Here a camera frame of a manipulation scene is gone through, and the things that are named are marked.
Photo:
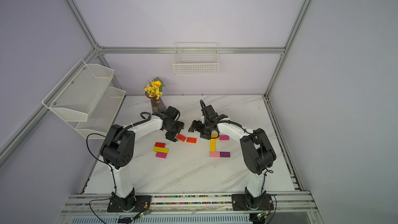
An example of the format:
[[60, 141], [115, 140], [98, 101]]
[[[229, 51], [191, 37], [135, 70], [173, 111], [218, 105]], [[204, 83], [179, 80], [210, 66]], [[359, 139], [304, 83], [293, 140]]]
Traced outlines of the red block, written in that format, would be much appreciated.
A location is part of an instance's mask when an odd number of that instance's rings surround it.
[[178, 139], [179, 141], [185, 142], [187, 138], [181, 134], [178, 134], [176, 136], [176, 139]]
[[156, 142], [155, 143], [155, 147], [158, 147], [158, 148], [165, 148], [165, 143], [159, 143], [159, 142]]
[[187, 143], [196, 144], [197, 143], [197, 139], [196, 138], [187, 138]]

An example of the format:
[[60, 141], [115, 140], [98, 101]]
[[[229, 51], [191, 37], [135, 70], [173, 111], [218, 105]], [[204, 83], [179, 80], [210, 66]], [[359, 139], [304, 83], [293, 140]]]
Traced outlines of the yellow block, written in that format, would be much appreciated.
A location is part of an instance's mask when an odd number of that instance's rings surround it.
[[210, 152], [216, 152], [216, 140], [210, 140]]
[[154, 147], [153, 151], [154, 152], [160, 152], [160, 153], [168, 153], [169, 149], [168, 148], [162, 148], [162, 147]]

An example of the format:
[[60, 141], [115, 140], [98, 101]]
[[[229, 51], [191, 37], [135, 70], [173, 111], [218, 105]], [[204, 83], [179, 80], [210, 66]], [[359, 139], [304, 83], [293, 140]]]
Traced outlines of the pink block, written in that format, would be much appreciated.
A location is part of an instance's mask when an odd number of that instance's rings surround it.
[[211, 158], [220, 158], [221, 155], [220, 155], [220, 152], [211, 151], [211, 152], [210, 152], [210, 157], [211, 157]]

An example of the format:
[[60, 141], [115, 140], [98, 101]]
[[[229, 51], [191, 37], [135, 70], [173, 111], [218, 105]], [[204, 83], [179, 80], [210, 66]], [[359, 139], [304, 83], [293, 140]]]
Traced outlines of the purple block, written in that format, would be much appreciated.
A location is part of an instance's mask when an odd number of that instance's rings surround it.
[[219, 154], [220, 154], [220, 157], [222, 157], [222, 158], [230, 158], [231, 157], [230, 152], [221, 151]]

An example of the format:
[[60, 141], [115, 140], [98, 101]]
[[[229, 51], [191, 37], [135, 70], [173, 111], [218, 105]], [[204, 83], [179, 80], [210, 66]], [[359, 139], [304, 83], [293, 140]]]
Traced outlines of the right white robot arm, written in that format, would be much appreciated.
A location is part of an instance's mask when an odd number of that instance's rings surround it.
[[194, 120], [188, 131], [198, 132], [200, 137], [206, 140], [221, 139], [220, 135], [223, 134], [239, 142], [244, 163], [252, 173], [245, 194], [253, 201], [265, 196], [266, 175], [277, 158], [265, 131], [261, 128], [246, 128], [232, 121], [227, 115], [219, 115], [203, 100], [200, 100], [200, 106], [202, 117], [200, 120]]

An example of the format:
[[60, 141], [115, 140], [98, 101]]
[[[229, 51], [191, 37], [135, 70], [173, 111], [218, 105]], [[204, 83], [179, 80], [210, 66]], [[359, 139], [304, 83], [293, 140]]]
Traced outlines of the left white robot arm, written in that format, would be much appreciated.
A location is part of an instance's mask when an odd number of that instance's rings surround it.
[[184, 123], [179, 121], [180, 111], [172, 106], [164, 112], [142, 112], [140, 116], [141, 121], [126, 126], [114, 124], [106, 135], [90, 133], [86, 138], [98, 136], [104, 139], [99, 151], [103, 159], [98, 161], [106, 164], [112, 174], [114, 191], [110, 204], [125, 211], [137, 204], [130, 170], [127, 168], [133, 158], [135, 141], [154, 131], [165, 131], [165, 138], [176, 142], [177, 135], [184, 128]]

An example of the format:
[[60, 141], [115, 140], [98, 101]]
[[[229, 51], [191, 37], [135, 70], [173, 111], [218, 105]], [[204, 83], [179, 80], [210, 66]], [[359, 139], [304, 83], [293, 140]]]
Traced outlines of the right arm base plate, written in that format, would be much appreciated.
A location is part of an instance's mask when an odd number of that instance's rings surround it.
[[270, 194], [262, 194], [253, 198], [250, 194], [233, 194], [232, 208], [234, 211], [273, 211], [274, 203]]

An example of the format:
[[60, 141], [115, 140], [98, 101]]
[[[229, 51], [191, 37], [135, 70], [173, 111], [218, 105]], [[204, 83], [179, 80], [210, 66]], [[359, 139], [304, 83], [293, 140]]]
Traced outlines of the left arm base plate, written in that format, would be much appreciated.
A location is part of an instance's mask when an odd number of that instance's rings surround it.
[[129, 212], [143, 212], [145, 206], [149, 207], [152, 196], [128, 196], [127, 198], [120, 198], [118, 196], [111, 196], [107, 208], [108, 213], [129, 213]]

